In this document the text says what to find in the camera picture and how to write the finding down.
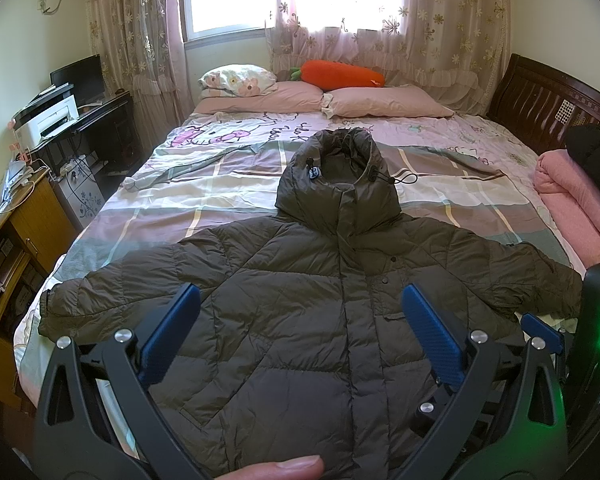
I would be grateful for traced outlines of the operator thumb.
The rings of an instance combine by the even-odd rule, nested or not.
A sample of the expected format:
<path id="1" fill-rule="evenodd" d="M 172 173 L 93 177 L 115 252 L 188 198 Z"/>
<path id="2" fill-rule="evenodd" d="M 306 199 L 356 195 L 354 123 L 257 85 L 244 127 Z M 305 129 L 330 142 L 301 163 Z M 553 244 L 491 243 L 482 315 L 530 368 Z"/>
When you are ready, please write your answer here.
<path id="1" fill-rule="evenodd" d="M 324 474 L 325 464 L 319 455 L 303 456 L 245 466 L 218 477 L 218 480 L 316 480 Z"/>

